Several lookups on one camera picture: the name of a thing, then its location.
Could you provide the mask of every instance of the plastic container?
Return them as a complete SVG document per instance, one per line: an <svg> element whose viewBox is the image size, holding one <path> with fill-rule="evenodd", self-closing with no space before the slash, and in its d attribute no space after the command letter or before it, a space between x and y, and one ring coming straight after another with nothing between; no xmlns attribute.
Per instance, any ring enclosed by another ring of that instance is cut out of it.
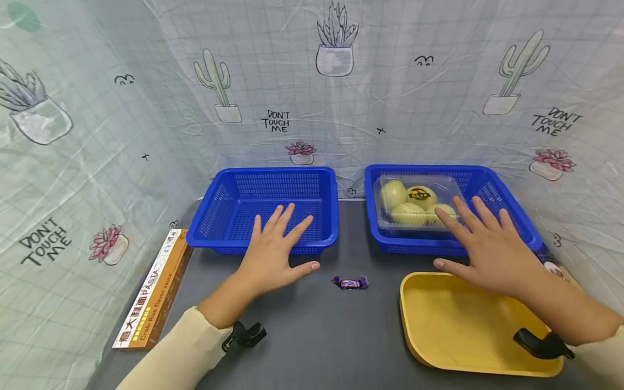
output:
<svg viewBox="0 0 624 390"><path fill-rule="evenodd" d="M407 347L427 366L542 378L563 368L563 358L535 358L514 341L520 328L539 338L549 332L526 306L448 273L407 275L400 307Z"/></svg>
<svg viewBox="0 0 624 390"><path fill-rule="evenodd" d="M187 242L228 255L247 251L253 220L262 227L278 205L295 204L286 232L308 215L310 227L291 250L293 255L319 255L338 239L338 188L328 167L232 168L219 172L193 217Z"/></svg>
<svg viewBox="0 0 624 390"><path fill-rule="evenodd" d="M381 175L373 183L375 210L377 211L377 226L382 230L405 230L410 232L448 232L449 229L433 213L409 213L402 207L387 205L384 201L382 188L386 184L398 180L405 187L406 202L417 205L427 211L427 208L437 204L445 204L455 209L453 197L463 198L463 194L455 179L451 176L423 176L423 175ZM455 214L456 219L463 220Z"/></svg>
<svg viewBox="0 0 624 390"><path fill-rule="evenodd" d="M455 179L466 200L475 195L479 196L494 215L498 215L501 208L506 208L521 239L532 251L538 250L543 244L527 214L496 173L489 168L480 165L370 165L364 171L366 212L371 234L379 242L382 252L438 256L468 255L464 246L450 232L380 229L373 183L381 175L450 176ZM467 204L476 213L472 202Z"/></svg>

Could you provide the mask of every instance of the black clip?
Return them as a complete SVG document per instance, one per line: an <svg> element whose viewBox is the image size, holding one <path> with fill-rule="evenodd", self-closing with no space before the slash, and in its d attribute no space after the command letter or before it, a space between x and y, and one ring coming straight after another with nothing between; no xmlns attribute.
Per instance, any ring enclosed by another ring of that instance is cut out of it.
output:
<svg viewBox="0 0 624 390"><path fill-rule="evenodd" d="M515 333L514 341L538 359L557 359L559 356L574 359L575 357L574 352L565 345L561 337L553 332L549 332L542 340L527 328L521 328Z"/></svg>
<svg viewBox="0 0 624 390"><path fill-rule="evenodd" d="M255 347L266 336L265 327L261 323L256 322L251 328L245 329L240 321L234 324L231 335L221 344L223 352L230 349L233 341L245 348Z"/></svg>

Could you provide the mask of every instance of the purple candy wrapper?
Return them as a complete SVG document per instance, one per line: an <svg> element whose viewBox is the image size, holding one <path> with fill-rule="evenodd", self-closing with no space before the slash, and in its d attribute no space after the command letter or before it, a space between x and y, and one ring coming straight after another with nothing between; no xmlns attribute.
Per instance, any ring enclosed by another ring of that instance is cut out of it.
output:
<svg viewBox="0 0 624 390"><path fill-rule="evenodd" d="M362 276L357 280L340 280L340 277L336 275L331 282L340 287L342 290L365 290L368 288L368 279L366 276Z"/></svg>

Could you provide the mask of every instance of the brown box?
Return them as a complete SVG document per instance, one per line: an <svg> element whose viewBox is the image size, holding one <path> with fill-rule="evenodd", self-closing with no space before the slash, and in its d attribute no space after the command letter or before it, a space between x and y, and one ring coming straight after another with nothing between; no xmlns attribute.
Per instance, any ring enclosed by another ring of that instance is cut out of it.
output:
<svg viewBox="0 0 624 390"><path fill-rule="evenodd" d="M171 229L113 343L115 349L156 345L193 248L188 229Z"/></svg>

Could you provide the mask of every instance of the blue basket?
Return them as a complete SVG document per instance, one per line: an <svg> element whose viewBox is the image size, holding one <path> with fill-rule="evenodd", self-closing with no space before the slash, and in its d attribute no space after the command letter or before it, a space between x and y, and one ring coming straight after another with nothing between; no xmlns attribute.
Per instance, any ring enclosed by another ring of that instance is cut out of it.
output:
<svg viewBox="0 0 624 390"><path fill-rule="evenodd" d="M338 239L336 174L327 167L232 168L222 170L206 191L188 229L187 242L226 255L247 251L253 219L262 227L278 205L295 204L286 233L308 215L314 221L291 250L319 255Z"/></svg>
<svg viewBox="0 0 624 390"><path fill-rule="evenodd" d="M532 250L538 250L543 242L537 230L522 210L507 186L496 173L479 165L370 165L364 172L366 191L366 213L373 238L379 242L385 253L410 253L414 255L467 256L468 253L452 234L432 235L421 232L400 232L381 230L377 225L373 183L381 175L437 175L455 178L464 198L470 200L477 195L494 215L506 208L521 239ZM470 209L476 213L472 203Z"/></svg>

